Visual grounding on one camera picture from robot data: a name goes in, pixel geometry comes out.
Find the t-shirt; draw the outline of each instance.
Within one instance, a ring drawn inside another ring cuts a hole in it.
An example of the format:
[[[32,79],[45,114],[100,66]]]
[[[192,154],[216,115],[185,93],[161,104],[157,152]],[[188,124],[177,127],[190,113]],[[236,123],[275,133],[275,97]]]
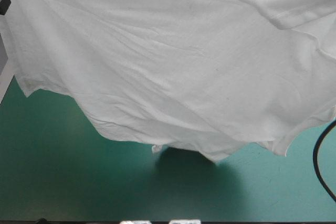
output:
[[[0,33],[26,96],[111,140],[216,162],[335,118],[336,0],[12,0]]]

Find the black cable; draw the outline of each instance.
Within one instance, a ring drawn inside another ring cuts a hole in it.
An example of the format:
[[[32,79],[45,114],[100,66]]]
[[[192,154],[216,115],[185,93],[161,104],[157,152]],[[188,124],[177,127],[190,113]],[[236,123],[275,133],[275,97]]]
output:
[[[314,163],[314,169],[317,178],[319,179],[320,183],[322,186],[325,188],[327,193],[330,195],[330,197],[336,202],[336,196],[335,194],[330,190],[330,188],[327,186],[327,184],[324,182],[320,169],[319,169],[319,164],[318,164],[318,154],[319,154],[319,148],[321,146],[321,143],[323,139],[326,137],[326,135],[336,126],[336,120],[333,121],[329,126],[322,132],[322,134],[319,136],[319,139],[317,140],[314,151],[313,151],[313,163]]]

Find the white cloth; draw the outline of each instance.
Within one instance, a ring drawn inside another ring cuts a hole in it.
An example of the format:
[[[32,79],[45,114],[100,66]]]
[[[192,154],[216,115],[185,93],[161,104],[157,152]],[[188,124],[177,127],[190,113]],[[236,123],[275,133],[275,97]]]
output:
[[[335,20],[336,0],[12,0],[0,33],[26,95],[219,161],[251,142],[285,155],[334,119]]]

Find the white t-shirt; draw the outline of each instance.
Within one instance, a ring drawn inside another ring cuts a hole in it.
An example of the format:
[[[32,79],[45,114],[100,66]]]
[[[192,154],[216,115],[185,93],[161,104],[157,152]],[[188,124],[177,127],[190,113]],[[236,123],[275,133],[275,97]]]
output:
[[[12,0],[0,33],[26,95],[219,161],[251,142],[285,155],[334,119],[335,21],[336,0]]]

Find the gray object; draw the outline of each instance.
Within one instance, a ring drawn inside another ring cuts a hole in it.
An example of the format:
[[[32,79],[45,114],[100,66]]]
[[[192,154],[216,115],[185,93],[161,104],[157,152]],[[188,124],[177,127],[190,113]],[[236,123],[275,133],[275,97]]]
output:
[[[4,43],[2,41],[2,37],[0,35],[0,74],[2,73],[2,70],[4,69],[7,60],[8,60],[7,53],[5,50]]]

